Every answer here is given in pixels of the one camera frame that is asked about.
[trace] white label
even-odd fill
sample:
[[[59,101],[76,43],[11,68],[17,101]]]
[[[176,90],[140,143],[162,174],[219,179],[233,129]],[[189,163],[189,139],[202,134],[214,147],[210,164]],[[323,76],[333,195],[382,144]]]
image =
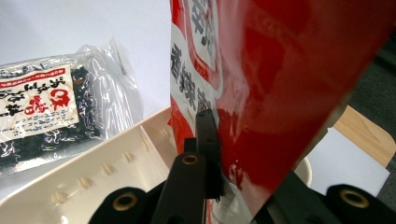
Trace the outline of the white label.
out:
[[[0,79],[0,143],[77,122],[70,65]]]
[[[215,91],[195,70],[189,57],[187,42],[180,30],[172,24],[171,44],[171,95],[177,102],[184,119],[195,134],[195,115],[205,109],[217,108]],[[217,110],[212,110],[218,122]]]

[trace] food package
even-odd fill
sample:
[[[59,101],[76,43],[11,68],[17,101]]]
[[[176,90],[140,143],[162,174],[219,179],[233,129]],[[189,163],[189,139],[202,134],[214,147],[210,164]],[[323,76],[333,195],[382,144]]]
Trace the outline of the food package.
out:
[[[171,10],[177,150],[211,108],[226,189],[247,213],[233,197],[220,210],[239,207],[235,223],[249,223],[384,43],[396,2],[171,0]]]
[[[142,119],[121,55],[112,40],[1,65],[0,176],[75,155]]]

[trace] wooden surface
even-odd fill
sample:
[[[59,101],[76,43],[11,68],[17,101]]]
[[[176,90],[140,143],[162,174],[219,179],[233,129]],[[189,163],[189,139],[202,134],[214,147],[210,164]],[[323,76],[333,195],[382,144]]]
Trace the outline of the wooden surface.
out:
[[[386,167],[396,151],[393,138],[350,106],[334,128]]]

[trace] metal grommet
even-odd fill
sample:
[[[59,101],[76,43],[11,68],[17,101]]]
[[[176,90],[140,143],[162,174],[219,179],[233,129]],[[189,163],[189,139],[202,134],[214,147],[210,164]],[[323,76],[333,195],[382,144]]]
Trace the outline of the metal grommet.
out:
[[[349,203],[352,206],[366,208],[370,205],[366,197],[354,190],[343,189],[341,190],[340,195],[344,202]]]
[[[126,192],[121,194],[113,202],[113,208],[119,212],[126,211],[134,207],[137,203],[137,197],[132,192]]]
[[[195,155],[185,156],[183,157],[182,161],[184,164],[192,165],[198,163],[198,157]]]

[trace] red and white packaging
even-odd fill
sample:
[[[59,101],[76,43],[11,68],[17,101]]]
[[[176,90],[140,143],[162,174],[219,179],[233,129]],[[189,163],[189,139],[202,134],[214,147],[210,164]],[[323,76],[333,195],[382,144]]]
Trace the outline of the red and white packaging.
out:
[[[177,150],[212,108],[222,172],[254,216],[396,21],[393,0],[171,0]]]

